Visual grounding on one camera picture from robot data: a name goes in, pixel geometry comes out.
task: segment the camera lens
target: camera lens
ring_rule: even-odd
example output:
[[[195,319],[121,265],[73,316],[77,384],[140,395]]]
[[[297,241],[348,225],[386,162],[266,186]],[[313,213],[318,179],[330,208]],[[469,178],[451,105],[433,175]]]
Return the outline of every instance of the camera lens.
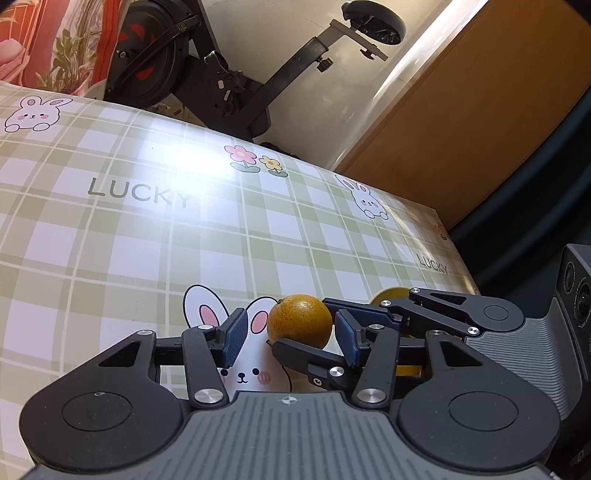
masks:
[[[572,262],[566,266],[564,270],[564,291],[570,293],[574,284],[574,265]]]
[[[591,290],[587,282],[582,282],[577,290],[577,298],[574,301],[574,316],[579,325],[584,324],[589,317],[591,307]]]

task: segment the floral curtain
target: floral curtain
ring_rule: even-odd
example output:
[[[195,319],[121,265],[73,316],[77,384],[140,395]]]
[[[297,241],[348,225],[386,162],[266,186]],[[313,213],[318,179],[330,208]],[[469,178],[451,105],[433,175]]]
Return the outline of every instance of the floral curtain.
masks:
[[[84,96],[107,77],[128,0],[17,0],[0,15],[0,80]]]

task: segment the bunny ears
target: bunny ears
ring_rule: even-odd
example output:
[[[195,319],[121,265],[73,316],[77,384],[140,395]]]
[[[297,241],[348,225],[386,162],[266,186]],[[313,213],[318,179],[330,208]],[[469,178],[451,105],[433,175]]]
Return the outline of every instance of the bunny ears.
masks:
[[[71,98],[54,98],[52,100],[47,100],[45,103],[42,103],[41,97],[38,97],[37,95],[31,95],[21,100],[21,107],[26,108],[37,105],[51,105],[58,107],[64,106],[65,104],[70,103],[71,101]]]
[[[361,190],[362,192],[370,193],[369,188],[367,188],[365,185],[361,185],[360,183],[353,182],[352,180],[339,177],[338,175],[335,175],[335,177],[339,182],[341,182],[345,187],[347,187],[351,191]]]
[[[276,299],[272,297],[260,297],[246,307],[251,333],[258,334],[265,330],[269,311],[276,303]],[[183,298],[183,313],[189,327],[216,327],[229,316],[222,299],[203,285],[193,285],[187,289]]]

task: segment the wooden cabinet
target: wooden cabinet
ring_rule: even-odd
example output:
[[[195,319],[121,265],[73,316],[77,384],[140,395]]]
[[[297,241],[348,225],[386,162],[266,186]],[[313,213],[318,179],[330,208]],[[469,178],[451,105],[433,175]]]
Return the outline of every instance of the wooden cabinet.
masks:
[[[591,25],[564,0],[489,0],[336,171],[435,208],[451,228],[591,84]]]

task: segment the ribbed gray housing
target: ribbed gray housing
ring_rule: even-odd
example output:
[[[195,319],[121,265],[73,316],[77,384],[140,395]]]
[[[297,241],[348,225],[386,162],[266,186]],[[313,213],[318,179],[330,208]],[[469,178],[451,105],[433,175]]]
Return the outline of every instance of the ribbed gray housing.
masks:
[[[562,420],[579,401],[579,364],[556,298],[544,318],[528,318],[519,330],[485,332],[479,338],[466,339],[466,343],[544,391],[556,404]]]
[[[39,466],[24,480],[83,480]],[[239,393],[191,416],[175,442],[146,462],[90,480],[550,480],[539,467],[467,475],[427,462],[383,413],[348,406],[338,393]]]

